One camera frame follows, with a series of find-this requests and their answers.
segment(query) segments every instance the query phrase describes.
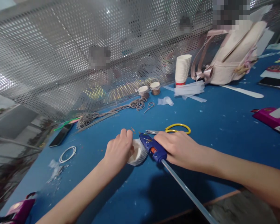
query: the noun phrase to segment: smartphone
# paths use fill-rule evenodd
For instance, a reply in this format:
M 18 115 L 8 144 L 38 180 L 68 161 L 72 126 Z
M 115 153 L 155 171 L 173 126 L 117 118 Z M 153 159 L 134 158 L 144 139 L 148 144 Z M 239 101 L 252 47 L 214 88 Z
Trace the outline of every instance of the smartphone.
M 73 125 L 74 124 L 66 124 L 61 129 L 61 131 L 58 133 L 58 135 L 54 138 L 54 140 L 51 142 L 49 147 L 54 147 L 54 146 L 60 145 L 62 143 L 62 141 L 64 140 L 64 138 L 67 136 L 68 132 L 71 130 Z
M 280 89 L 280 79 L 265 77 L 258 84 Z

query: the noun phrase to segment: metal mesh panel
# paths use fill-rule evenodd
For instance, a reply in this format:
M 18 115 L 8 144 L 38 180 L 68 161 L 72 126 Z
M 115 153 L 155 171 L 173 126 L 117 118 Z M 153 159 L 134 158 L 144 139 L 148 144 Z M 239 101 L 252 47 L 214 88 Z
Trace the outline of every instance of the metal mesh panel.
M 212 19 L 212 0 L 27 1 L 0 12 L 0 95 L 57 121 L 97 111 L 153 78 L 172 82 L 176 57 L 197 53 Z M 110 69 L 89 69 L 91 46 L 109 47 Z

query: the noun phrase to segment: backpack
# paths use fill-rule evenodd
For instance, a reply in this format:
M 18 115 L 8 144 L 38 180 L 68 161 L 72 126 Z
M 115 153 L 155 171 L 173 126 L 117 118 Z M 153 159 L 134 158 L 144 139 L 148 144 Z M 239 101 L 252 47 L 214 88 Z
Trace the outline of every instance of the backpack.
M 257 62 L 256 44 L 261 38 L 267 23 L 259 21 L 253 23 L 250 20 L 240 21 L 236 30 L 210 30 L 208 40 L 196 54 L 191 67 L 191 78 L 215 85 L 225 85 L 233 80 L 239 80 Z M 211 40 L 221 34 L 227 34 L 211 64 L 202 71 L 202 63 Z M 197 72 L 195 67 L 198 56 L 201 54 Z

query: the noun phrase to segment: scissors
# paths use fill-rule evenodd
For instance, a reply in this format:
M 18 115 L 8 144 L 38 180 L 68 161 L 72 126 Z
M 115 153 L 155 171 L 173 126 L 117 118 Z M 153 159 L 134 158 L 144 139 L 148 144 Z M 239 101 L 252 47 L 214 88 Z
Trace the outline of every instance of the scissors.
M 182 126 L 182 127 L 185 127 L 186 129 L 188 129 L 188 132 L 186 132 L 186 134 L 190 134 L 191 133 L 191 129 L 185 125 L 185 124 L 172 124 L 170 126 L 168 126 L 167 128 L 165 128 L 165 132 L 168 133 L 168 132 L 178 132 L 177 130 L 173 130 L 173 129 L 170 129 L 172 127 L 175 127 L 175 126 Z M 148 134 L 158 134 L 160 131 L 152 131 L 152 130 L 146 130 L 145 133 L 148 133 Z

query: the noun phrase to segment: person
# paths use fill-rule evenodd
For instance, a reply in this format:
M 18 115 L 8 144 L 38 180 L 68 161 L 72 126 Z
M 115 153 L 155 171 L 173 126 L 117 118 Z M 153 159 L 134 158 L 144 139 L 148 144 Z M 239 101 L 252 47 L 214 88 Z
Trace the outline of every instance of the person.
M 159 132 L 154 139 L 167 150 L 170 163 L 237 182 L 280 210 L 280 170 L 199 145 L 183 131 Z M 37 224 L 75 223 L 88 204 L 126 165 L 133 154 L 132 141 L 133 132 L 122 129 L 109 141 L 98 165 Z

